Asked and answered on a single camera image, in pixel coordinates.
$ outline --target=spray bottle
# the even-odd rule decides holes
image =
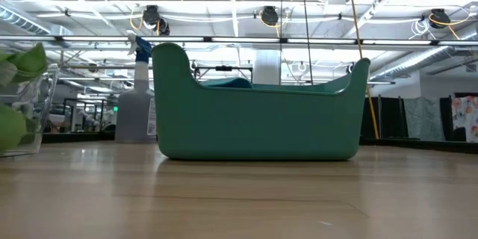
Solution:
[[[136,52],[134,88],[118,99],[115,141],[118,143],[156,143],[156,111],[154,93],[149,89],[151,43],[129,34],[129,55]]]

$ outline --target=clear plastic container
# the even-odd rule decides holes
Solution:
[[[31,80],[12,79],[9,84],[0,84],[0,158],[38,153],[58,71],[58,65],[51,64]],[[0,69],[0,78],[11,77],[11,73]],[[29,74],[16,75],[21,78]]]

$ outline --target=ductwork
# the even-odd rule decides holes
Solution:
[[[49,29],[28,19],[26,16],[22,16],[18,12],[5,7],[4,4],[0,4],[0,19],[4,22],[16,25],[32,34],[50,34],[51,32]]]
[[[457,31],[460,40],[475,40],[478,38],[478,23],[472,24],[460,31]],[[455,39],[453,35],[448,35],[444,40]],[[413,52],[400,58],[387,66],[375,71],[370,77],[371,81],[380,81],[384,79],[396,78],[401,75],[409,74],[430,64],[446,60],[456,54],[452,46],[440,46],[429,49],[424,52]]]

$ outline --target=rope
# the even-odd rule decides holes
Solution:
[[[314,85],[314,77],[312,76],[312,59],[311,59],[311,43],[308,35],[308,20],[307,20],[307,3],[304,0],[304,14],[305,14],[305,32],[307,33],[307,48],[308,48],[308,69],[311,73],[311,85]]]
[[[359,24],[357,23],[357,12],[356,12],[356,4],[353,0],[352,1],[352,10],[353,10],[353,22],[356,26],[356,35],[357,35],[357,43],[358,43],[358,52],[360,53],[360,58],[364,57],[362,50],[361,50],[361,41],[360,41],[360,33],[359,33]],[[367,96],[368,96],[368,104],[370,105],[370,112],[372,113],[372,120],[373,120],[373,130],[375,131],[375,139],[379,139],[379,131],[376,127],[376,118],[375,118],[375,110],[373,109],[373,102],[372,96],[370,94],[370,88],[368,84],[366,86]]]

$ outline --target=poster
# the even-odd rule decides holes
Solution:
[[[453,129],[465,128],[466,141],[478,143],[478,97],[454,98],[451,111]]]

